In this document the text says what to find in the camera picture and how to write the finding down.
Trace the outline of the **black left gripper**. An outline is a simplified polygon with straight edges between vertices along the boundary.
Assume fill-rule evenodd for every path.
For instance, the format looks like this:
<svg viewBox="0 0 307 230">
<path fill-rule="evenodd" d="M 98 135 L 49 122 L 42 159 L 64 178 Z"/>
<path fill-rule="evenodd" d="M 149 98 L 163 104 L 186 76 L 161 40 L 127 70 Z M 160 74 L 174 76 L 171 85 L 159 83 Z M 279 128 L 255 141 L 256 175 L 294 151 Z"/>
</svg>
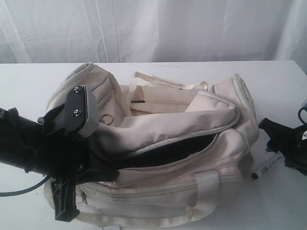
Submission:
<svg viewBox="0 0 307 230">
<path fill-rule="evenodd" d="M 34 125 L 36 130 L 27 143 L 33 155 L 24 170 L 53 177 L 55 215 L 79 215 L 76 183 L 112 182 L 119 172 L 91 155 L 88 141 L 80 133 L 87 125 L 84 115 L 45 115 Z"/>
</svg>

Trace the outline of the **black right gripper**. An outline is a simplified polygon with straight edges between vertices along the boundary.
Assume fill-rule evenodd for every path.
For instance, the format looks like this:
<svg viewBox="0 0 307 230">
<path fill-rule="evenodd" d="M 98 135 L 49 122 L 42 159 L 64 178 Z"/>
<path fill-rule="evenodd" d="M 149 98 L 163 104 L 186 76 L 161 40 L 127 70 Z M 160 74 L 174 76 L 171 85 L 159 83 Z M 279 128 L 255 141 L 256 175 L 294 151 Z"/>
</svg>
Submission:
<svg viewBox="0 0 307 230">
<path fill-rule="evenodd" d="M 299 172 L 307 171 L 307 126 L 296 128 L 283 126 L 268 118 L 262 119 L 259 129 L 266 132 L 274 152 L 280 152 L 285 158 L 285 166 Z"/>
</svg>

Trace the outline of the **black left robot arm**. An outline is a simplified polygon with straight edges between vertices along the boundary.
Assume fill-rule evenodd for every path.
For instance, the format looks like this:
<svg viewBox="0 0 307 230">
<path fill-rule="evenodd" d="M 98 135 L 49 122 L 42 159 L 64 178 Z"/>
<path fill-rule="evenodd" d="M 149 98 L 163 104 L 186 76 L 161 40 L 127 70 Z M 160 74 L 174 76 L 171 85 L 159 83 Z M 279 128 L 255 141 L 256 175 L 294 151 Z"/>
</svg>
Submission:
<svg viewBox="0 0 307 230">
<path fill-rule="evenodd" d="M 34 122 L 20 116 L 16 108 L 0 110 L 0 161 L 45 176 L 27 189 L 0 195 L 23 195 L 50 182 L 55 220 L 69 222 L 80 213 L 76 206 L 77 185 L 111 182 L 119 173 L 109 163 L 96 160 L 87 139 L 78 129 L 69 130 L 60 114 L 55 109 Z"/>
</svg>

